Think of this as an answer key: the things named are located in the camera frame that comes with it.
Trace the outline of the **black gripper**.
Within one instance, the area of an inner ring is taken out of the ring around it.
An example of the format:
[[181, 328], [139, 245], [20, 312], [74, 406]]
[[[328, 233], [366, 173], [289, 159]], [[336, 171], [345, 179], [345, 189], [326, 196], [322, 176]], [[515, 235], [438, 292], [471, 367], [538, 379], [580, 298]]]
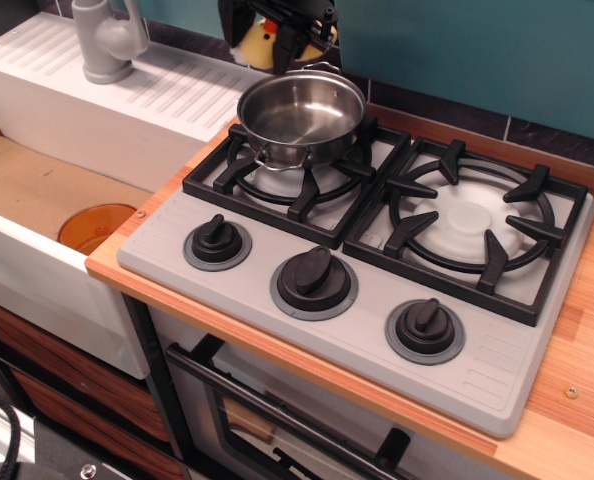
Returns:
[[283, 75], [295, 62], [321, 57], [338, 38], [338, 11], [331, 1], [219, 0], [218, 13], [224, 40], [230, 47], [241, 42], [255, 22], [256, 13], [276, 22], [272, 47], [275, 75]]

